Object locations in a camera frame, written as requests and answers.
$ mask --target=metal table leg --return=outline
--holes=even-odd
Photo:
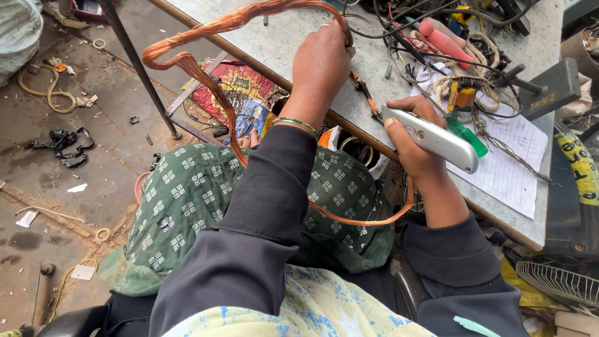
[[[98,2],[100,3],[100,6],[102,6],[102,9],[104,9],[106,19],[108,19],[108,22],[114,29],[114,33],[119,38],[120,43],[123,45],[123,48],[127,53],[129,60],[131,60],[131,63],[133,64],[133,67],[135,68],[137,75],[140,77],[141,82],[146,87],[146,90],[152,98],[154,105],[156,105],[156,108],[158,109],[160,116],[162,116],[162,119],[167,124],[168,130],[171,131],[171,136],[175,139],[179,139],[181,137],[181,133],[175,129],[175,125],[173,124],[173,122],[171,122],[170,119],[168,119],[168,117],[166,116],[166,110],[164,109],[164,105],[162,104],[162,101],[160,100],[160,97],[158,96],[156,89],[152,85],[150,77],[148,76],[143,63],[141,63],[140,57],[137,55],[137,52],[135,51],[135,48],[133,47],[133,44],[131,43],[129,36],[125,31],[125,28],[123,27],[123,24],[119,19],[119,16],[116,14],[116,10],[114,9],[112,2],[110,2],[110,0],[98,0]]]

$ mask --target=paper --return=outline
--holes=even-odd
[[[73,269],[71,277],[89,281],[92,279],[93,273],[95,272],[96,269],[94,267],[88,267],[78,264],[75,266],[75,269]]]
[[[17,225],[23,226],[25,228],[31,227],[31,222],[35,219],[37,213],[37,211],[27,211],[27,213],[25,213],[25,216],[21,220],[17,221]]]
[[[435,66],[439,69],[443,68],[443,71],[450,76],[453,75],[453,72],[445,68],[443,63],[439,62]],[[426,79],[426,73],[423,73],[424,69],[425,67],[420,68],[418,80]],[[434,73],[432,80],[420,84],[422,89],[429,92],[433,99],[435,96],[432,92],[432,81],[440,76],[441,74]],[[412,89],[412,96],[419,94],[420,92],[416,88]],[[491,99],[482,92],[478,92],[477,96],[486,104],[492,103]],[[447,100],[442,100],[442,103],[446,108]],[[511,115],[512,113],[511,107],[500,103],[497,114]],[[530,166],[539,170],[547,146],[545,133],[522,116],[500,121],[489,119],[482,114],[480,118],[486,122],[487,132],[491,136],[503,141]],[[472,123],[466,123],[464,126],[474,131]],[[489,149],[489,153],[479,158],[479,167],[474,174],[468,174],[450,162],[447,162],[447,169],[518,213],[534,219],[538,178],[505,152],[486,140],[482,141]]]
[[[83,185],[79,185],[79,186],[75,186],[75,187],[73,187],[73,188],[69,188],[69,189],[67,190],[67,192],[73,192],[73,193],[75,193],[75,192],[81,192],[81,191],[83,191],[83,190],[84,190],[86,187],[87,187],[87,184],[86,184],[86,183],[84,183]]]

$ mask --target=handwritten note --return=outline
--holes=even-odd
[[[443,67],[443,64],[436,64],[435,66]],[[426,78],[426,74],[422,73],[423,68],[421,67],[418,80]],[[444,68],[443,71],[451,73],[448,68]],[[438,77],[436,75],[434,74],[429,82],[421,84],[427,92],[432,93],[432,81]],[[420,92],[416,88],[412,90],[412,95],[419,94]],[[492,101],[486,95],[478,92],[477,96],[483,103],[491,105]],[[503,103],[500,104],[497,110],[499,115],[511,115],[512,113],[512,108]],[[519,155],[535,170],[539,170],[547,146],[547,135],[545,133],[522,116],[500,119],[499,121],[486,116],[481,116],[481,119],[486,122],[487,132],[491,136],[507,144],[515,154]],[[466,123],[464,126],[474,131],[472,123]],[[479,158],[479,168],[474,174],[468,174],[449,162],[447,162],[447,169],[518,213],[533,219],[538,178],[505,152],[486,140],[483,140],[483,143],[489,149],[489,153]]]

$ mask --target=screwdriver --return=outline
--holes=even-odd
[[[451,131],[454,135],[462,138],[466,142],[468,142],[474,150],[476,151],[476,155],[481,158],[489,152],[489,149],[480,141],[476,135],[470,131],[467,127],[463,126],[462,123],[459,122],[458,117],[453,112],[446,112],[442,109],[431,96],[422,89],[422,87],[418,83],[412,83],[416,89],[418,89],[424,97],[426,97],[431,103],[432,106],[435,107],[440,113],[443,114],[445,121],[447,122],[447,129]]]

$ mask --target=workbench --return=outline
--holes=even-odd
[[[149,0],[188,27],[207,23],[226,14],[247,2],[247,0]],[[558,62],[561,36],[563,3],[561,0],[544,0],[533,5],[526,17],[530,21],[531,34],[523,37],[501,31],[494,35],[497,46],[512,60],[510,67],[523,63],[526,70],[519,75],[524,80],[534,78]],[[348,13],[355,13],[377,22],[374,15],[365,12],[360,6],[348,7]],[[292,63],[294,54],[306,35],[332,20],[332,16],[320,10],[296,10],[268,17],[264,26],[261,17],[253,19],[246,26],[209,40],[243,61],[263,76],[283,89],[290,91],[292,83]],[[380,31],[357,18],[348,17],[350,25],[364,33],[378,35]],[[470,21],[470,30],[478,31],[479,21]],[[377,106],[387,99],[409,96],[412,87],[396,73],[384,78],[389,65],[387,49],[381,40],[371,40],[353,35],[356,55],[352,67],[364,80]],[[382,154],[397,160],[395,147],[384,128],[371,118],[371,112],[364,94],[356,92],[351,78],[336,96],[327,117],[342,128],[372,145]],[[549,141],[541,162],[540,173],[549,175],[554,113],[546,114],[533,124],[547,134]],[[468,207],[478,216],[501,227],[506,233],[527,247],[540,250],[545,240],[547,218],[547,194],[549,186],[538,180],[534,220],[509,208],[487,193],[472,186],[466,180],[449,172],[467,201]]]

